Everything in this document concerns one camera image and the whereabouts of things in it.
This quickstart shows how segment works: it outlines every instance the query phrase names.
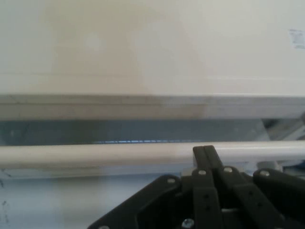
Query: white surface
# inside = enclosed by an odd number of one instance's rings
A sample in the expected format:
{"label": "white surface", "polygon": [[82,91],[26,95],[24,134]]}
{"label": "white surface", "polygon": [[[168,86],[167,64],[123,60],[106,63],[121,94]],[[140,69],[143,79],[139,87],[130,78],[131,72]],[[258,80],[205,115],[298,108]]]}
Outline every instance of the white surface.
{"label": "white surface", "polygon": [[[289,31],[305,30],[304,9],[302,0],[1,1],[0,102],[15,105],[0,118],[135,118],[137,109],[162,118],[173,104],[183,118],[296,117],[305,50]],[[100,105],[44,106],[58,103]]]}
{"label": "white surface", "polygon": [[159,176],[3,180],[0,228],[86,229]]}
{"label": "white surface", "polygon": [[0,168],[191,165],[192,148],[207,145],[226,162],[305,159],[305,141],[2,146]]}

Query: black mechanical arm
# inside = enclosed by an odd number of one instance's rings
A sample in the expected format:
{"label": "black mechanical arm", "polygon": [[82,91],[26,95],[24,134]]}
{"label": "black mechanical arm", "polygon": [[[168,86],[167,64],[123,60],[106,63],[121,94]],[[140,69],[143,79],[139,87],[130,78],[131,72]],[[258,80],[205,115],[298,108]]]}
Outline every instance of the black mechanical arm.
{"label": "black mechanical arm", "polygon": [[273,169],[224,167],[213,146],[196,169],[161,176],[88,229],[305,229],[305,181]]}

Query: metal screw head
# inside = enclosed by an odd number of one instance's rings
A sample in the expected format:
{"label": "metal screw head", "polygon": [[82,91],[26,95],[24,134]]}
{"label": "metal screw head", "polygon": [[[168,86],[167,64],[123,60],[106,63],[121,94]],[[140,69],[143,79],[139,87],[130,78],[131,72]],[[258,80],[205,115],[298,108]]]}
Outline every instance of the metal screw head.
{"label": "metal screw head", "polygon": [[262,170],[259,174],[262,175],[262,176],[265,176],[265,177],[270,176],[270,173],[268,171],[265,171],[265,170]]}
{"label": "metal screw head", "polygon": [[230,167],[224,167],[224,172],[225,172],[225,173],[232,173],[232,172],[233,172],[233,169],[230,168]]}
{"label": "metal screw head", "polygon": [[173,183],[175,183],[175,182],[176,182],[176,180],[173,179],[173,178],[167,179],[167,183],[169,183],[169,184],[173,184]]}
{"label": "metal screw head", "polygon": [[181,227],[183,229],[190,229],[194,226],[195,222],[193,219],[185,219],[183,222],[182,222],[182,225]]}
{"label": "metal screw head", "polygon": [[205,170],[199,170],[199,171],[198,171],[198,174],[199,174],[199,175],[205,175],[205,174],[206,174],[206,171],[205,171]]}

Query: white pipe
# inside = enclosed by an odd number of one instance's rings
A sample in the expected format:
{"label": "white pipe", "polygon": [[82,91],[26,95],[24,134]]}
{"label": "white pipe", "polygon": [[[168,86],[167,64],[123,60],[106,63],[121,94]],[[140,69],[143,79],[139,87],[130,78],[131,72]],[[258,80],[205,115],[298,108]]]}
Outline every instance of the white pipe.
{"label": "white pipe", "polygon": [[191,164],[192,148],[204,145],[225,162],[305,159],[305,141],[1,146],[0,168]]}

